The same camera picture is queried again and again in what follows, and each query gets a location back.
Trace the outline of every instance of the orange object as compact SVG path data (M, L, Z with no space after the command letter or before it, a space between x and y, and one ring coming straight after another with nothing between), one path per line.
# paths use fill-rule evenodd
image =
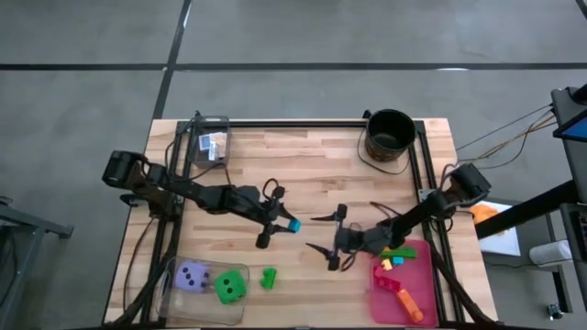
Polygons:
M473 222L475 225L482 223L490 217L497 215L499 211L487 205L475 205L471 208L473 213Z
M418 306L415 304L414 299L406 289L401 289L397 293L397 298L402 302L402 305L405 308L405 311L410 315L410 319L414 323L419 323L420 321L424 320L424 314Z

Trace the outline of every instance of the wooden table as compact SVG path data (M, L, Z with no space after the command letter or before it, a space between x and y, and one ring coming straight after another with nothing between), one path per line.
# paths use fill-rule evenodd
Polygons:
M444 118L423 120L439 182L444 166L457 159L449 122ZM145 151L151 161L163 163L163 151L173 139L176 122L153 122ZM269 247L261 250L255 248L259 225L232 214L210 215L199 210L195 203L187 202L178 255L249 266L249 300L238 326L379 326L372 321L367 304L367 255L359 254L349 271L333 272L327 271L322 255L305 245L305 242L325 247L332 244L334 225L309 219L331 214L339 203L349 206L347 225L357 222L363 228L383 219L379 211L369 206L369 201L387 204L399 212L408 211L416 204L409 167L403 174L392 176L362 163L357 158L359 134L359 128L340 127L232 129L228 168L233 183L261 188L269 178L276 178L286 188L283 198L286 207L302 221L299 233L276 234ZM415 145L420 172L425 173L419 143ZM362 144L360 152L364 153ZM400 170L407 161L405 152L385 168ZM194 167L192 175L197 172ZM204 185L224 184L226 178L222 170L212 170L198 181ZM122 288L128 263L149 220L146 207L135 208L130 214L106 321L122 313ZM127 291L129 302L147 278L155 227L152 226L138 250ZM410 237L421 238L420 227ZM457 213L454 217L449 242L459 281L482 310L496 319L482 253L469 215ZM269 266L278 270L278 280L274 290L265 291L259 280L262 269ZM442 285L449 319L452 319L448 286L444 281ZM167 322L167 326L202 325L211 326L171 318Z

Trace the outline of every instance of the green lego brick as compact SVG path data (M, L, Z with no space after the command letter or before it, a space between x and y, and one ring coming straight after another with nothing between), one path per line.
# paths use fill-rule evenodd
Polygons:
M391 251L383 251L379 256L385 259L393 257L416 259L418 258L418 253L413 247L399 247Z
M275 283L275 276L277 270L273 267L268 267L263 270L263 278L260 280L260 286L265 290L272 290Z
M214 279L214 290L223 304L233 303L247 295L247 283L240 271L225 271Z

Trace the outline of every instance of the transparent bin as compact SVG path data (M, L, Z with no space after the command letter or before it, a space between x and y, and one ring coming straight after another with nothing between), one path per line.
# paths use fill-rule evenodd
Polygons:
M200 137L207 134L225 133L224 157L209 159L209 149L200 148ZM199 169L207 169L217 163L228 164L230 154L230 120L225 115L199 115L194 120L194 138L191 147L192 163Z
M159 316L237 325L244 314L247 294L242 294L239 280L230 282L235 278L220 277L227 272L231 275L237 272L244 281L245 290L249 291L249 268L246 265L183 257L171 259L161 281L157 306ZM215 280L224 284L216 287ZM222 303L215 289L230 292L229 298L237 300Z

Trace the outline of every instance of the gray floor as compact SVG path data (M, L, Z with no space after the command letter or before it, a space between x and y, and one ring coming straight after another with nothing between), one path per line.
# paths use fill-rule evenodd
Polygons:
M0 63L165 62L181 0L0 3ZM587 59L587 19L572 0L196 0L178 62L572 62ZM75 225L46 240L28 285L22 328L97 325L128 209L100 176L112 149L141 151L162 72L0 71L0 195ZM460 146L582 85L587 71L353 71L173 75L164 118L200 110L231 117L356 117L396 108L450 120ZM468 158L527 123L464 149ZM503 151L487 161L515 154ZM566 181L561 143L544 130L522 156L484 173L492 195L524 200ZM579 308L551 323L547 273L489 267L498 314L510 325L579 328Z

